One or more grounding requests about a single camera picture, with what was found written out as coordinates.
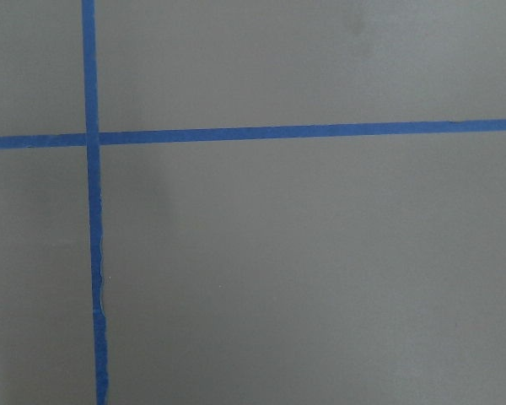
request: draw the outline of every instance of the blue tape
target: blue tape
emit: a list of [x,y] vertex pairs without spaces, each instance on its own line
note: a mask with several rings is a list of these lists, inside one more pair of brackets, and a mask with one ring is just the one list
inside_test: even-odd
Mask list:
[[95,382],[97,405],[104,405],[109,387],[109,376],[107,374],[106,319],[101,302],[103,287],[101,274],[103,223],[101,218],[100,134],[94,13],[94,0],[83,0],[84,110],[86,118],[86,156],[88,161]]
[[86,135],[83,133],[0,137],[0,149],[57,148],[66,146],[84,146],[85,144]]
[[506,131],[506,120],[378,122],[365,124],[311,125],[301,127],[246,127],[171,129],[164,131],[102,132],[102,145],[173,143],[245,139],[321,138],[358,135]]

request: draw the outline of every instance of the painter's tape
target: painter's tape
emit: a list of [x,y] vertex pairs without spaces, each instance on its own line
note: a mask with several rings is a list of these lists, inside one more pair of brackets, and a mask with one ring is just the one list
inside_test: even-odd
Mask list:
[[378,122],[364,124],[310,125],[298,127],[242,127],[175,129],[164,131],[102,132],[102,145],[173,143],[245,139],[322,138],[412,133],[506,131],[506,120]]
[[83,133],[0,137],[0,149],[57,148],[66,146],[84,146],[85,144],[86,135]]
[[103,224],[101,218],[100,135],[94,14],[94,0],[83,0],[84,110],[86,118],[86,156],[88,161],[95,384],[97,405],[105,405],[109,376],[107,374],[106,319],[101,302],[103,287],[103,277],[101,275]]

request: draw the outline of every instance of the horizontal blue tape strip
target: horizontal blue tape strip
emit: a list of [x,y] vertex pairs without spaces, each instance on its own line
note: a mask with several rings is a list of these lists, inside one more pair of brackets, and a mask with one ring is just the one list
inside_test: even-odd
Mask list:
[[229,141],[240,139],[321,138],[359,135],[396,135],[442,132],[506,131],[506,120],[379,122],[310,125],[299,127],[247,127],[170,129],[163,131],[102,132],[100,144]]
[[83,133],[0,137],[0,149],[55,148],[84,145],[86,145],[86,135]]

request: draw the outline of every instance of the gray surface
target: gray surface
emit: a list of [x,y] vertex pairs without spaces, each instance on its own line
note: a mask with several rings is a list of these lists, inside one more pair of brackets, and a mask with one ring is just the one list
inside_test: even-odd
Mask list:
[[0,151],[0,405],[95,402],[83,148]]
[[506,118],[506,0],[99,0],[106,131]]
[[0,136],[84,131],[81,2],[0,0]]
[[506,405],[506,133],[102,156],[109,405]]

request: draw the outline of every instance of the blue line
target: blue line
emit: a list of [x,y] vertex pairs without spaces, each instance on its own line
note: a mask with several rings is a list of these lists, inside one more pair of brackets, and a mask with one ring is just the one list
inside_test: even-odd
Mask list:
[[102,132],[102,145],[173,143],[244,139],[350,137],[412,133],[506,131],[506,120],[378,122],[364,124],[310,125],[299,127],[245,127],[170,129],[163,131]]
[[84,110],[86,118],[86,156],[88,161],[95,383],[97,405],[104,405],[109,386],[109,376],[107,374],[106,319],[101,302],[103,287],[101,274],[103,223],[101,218],[100,134],[94,14],[94,0],[83,0]]
[[84,146],[85,144],[86,135],[83,133],[0,137],[0,149],[56,148],[65,146]]

